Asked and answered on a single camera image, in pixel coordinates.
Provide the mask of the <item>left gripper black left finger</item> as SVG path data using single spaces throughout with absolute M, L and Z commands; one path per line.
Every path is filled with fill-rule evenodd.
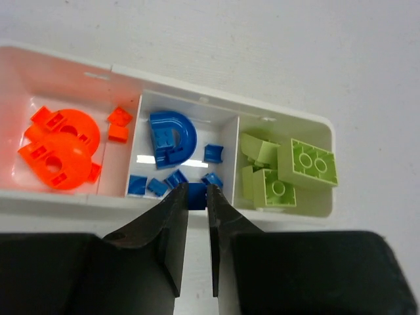
M 172 314 L 180 295 L 188 185 L 103 238 L 1 234 L 2 314 Z

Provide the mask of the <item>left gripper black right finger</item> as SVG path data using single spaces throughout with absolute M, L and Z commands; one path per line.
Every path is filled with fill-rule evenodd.
M 417 314 L 388 243 L 368 231 L 265 232 L 207 189 L 220 314 Z

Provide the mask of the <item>green 2x2 lego brick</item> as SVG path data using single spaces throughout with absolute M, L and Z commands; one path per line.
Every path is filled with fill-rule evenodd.
M 240 135 L 240 148 L 248 159 L 259 165 L 276 168 L 279 144 L 262 140 L 247 133 Z
M 295 187 L 281 181 L 277 170 L 260 169 L 253 173 L 253 205 L 255 208 L 295 207 Z

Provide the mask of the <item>small blue lego piece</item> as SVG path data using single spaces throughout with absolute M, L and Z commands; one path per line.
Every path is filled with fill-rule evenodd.
M 166 179 L 165 183 L 171 188 L 176 188 L 179 184 L 188 182 L 188 179 L 182 173 L 180 169 L 173 171 Z
M 130 195 L 143 196 L 146 193 L 147 177 L 130 175 L 127 193 Z
M 188 184 L 188 209 L 191 211 L 206 210 L 207 187 L 202 182 Z
M 216 173 L 207 173 L 205 174 L 202 178 L 201 181 L 206 185 L 216 185 L 218 186 L 220 189 L 223 188 L 223 182 L 222 180 L 217 176 Z
M 168 186 L 164 182 L 156 178 L 152 178 L 149 184 L 147 185 L 147 190 L 157 197 L 162 197 L 168 190 Z
M 207 144 L 204 149 L 204 162 L 222 163 L 222 151 L 224 147 L 216 144 Z

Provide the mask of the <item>green 2x3 lego brick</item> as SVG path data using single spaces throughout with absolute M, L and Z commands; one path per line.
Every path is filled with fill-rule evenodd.
M 338 186 L 335 154 L 290 138 L 277 148 L 278 179 L 295 186 L 325 190 Z

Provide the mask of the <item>small orange lego piece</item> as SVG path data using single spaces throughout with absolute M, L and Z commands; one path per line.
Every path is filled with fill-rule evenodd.
M 118 127 L 127 127 L 132 121 L 133 116 L 121 106 L 118 106 L 107 117 L 107 122 Z
M 108 140 L 126 143 L 129 137 L 129 129 L 119 125 L 111 124 L 108 129 Z

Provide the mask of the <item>blue round lego piece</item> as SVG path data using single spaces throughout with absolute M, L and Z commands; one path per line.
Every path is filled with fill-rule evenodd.
M 198 136 L 185 115 L 175 111 L 152 112 L 149 126 L 157 169 L 176 167 L 192 157 Z

